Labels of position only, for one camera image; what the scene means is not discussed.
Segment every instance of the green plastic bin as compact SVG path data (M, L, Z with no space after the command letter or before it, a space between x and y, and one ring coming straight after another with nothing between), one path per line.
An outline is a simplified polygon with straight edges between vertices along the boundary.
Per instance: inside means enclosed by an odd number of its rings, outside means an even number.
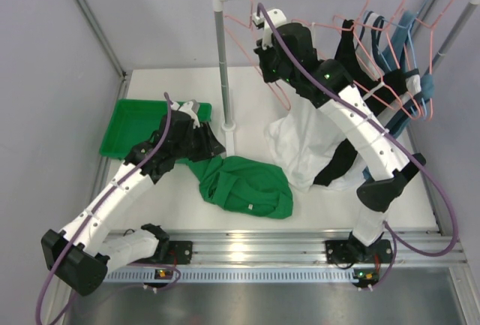
M150 138L166 114L166 101L118 100L103 136L100 153L109 158L124 158L132 146ZM212 105L200 103L197 115L201 122L210 121Z

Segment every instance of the black garment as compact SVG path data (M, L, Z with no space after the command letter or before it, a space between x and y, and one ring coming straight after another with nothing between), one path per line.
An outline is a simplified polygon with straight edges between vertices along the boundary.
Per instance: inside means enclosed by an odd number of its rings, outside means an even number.
M349 29L352 25L352 20L345 20L343 22L344 29ZM335 53L335 60L338 60L346 68L353 79L363 85L367 90L375 88L375 86L380 83L380 80L373 81L360 67L356 58L355 47L353 45L353 31L342 31L337 53ZM383 76L383 81L399 96L407 92L406 78L400 69L385 74ZM366 94L365 90L360 88L358 88L358 90L360 91L361 96ZM387 104L390 104L395 99L395 96L386 87L382 87L375 91L375 95L384 100ZM375 116L378 116L386 108L384 104L373 96L370 96L365 100L365 103ZM353 147L348 139L345 139L340 145L338 145L332 159L315 177L313 183L324 186L330 185L333 180L338 179L347 173L352 167L357 154L355 147Z

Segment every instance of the wall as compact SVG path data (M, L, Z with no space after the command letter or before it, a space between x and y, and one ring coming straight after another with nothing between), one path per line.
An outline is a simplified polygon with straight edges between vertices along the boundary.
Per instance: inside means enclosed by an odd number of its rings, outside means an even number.
M0 14L0 317L30 324L41 237L87 204L119 79L74 0L1 0Z
M448 0L434 10L440 13ZM457 0L439 23L436 46L445 38L467 0ZM434 116L430 122L416 122L412 129L427 166L443 184L457 211L460 240L473 275L480 285L480 10L470 18L450 52L433 74L435 79ZM426 53L428 31L422 30L416 48Z
M88 0L102 24L120 62L136 68L181 68L213 66L218 63L211 0ZM281 6L289 18L330 23L335 11L348 17L359 14L365 0L276 0L267 6ZM372 0L371 8L391 14L400 0ZM246 1L228 2L226 12L246 21ZM248 30L227 20L227 25L250 50L254 43ZM335 54L338 34L325 30L317 34L327 56ZM246 65L244 55L227 41L231 65Z

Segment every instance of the green shirt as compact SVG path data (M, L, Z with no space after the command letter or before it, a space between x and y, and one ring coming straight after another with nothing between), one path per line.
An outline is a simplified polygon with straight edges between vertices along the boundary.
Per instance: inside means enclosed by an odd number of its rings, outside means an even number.
M200 193L209 203L268 218L288 218L292 214L292 192L278 166L239 156L187 161L187 166L200 181Z

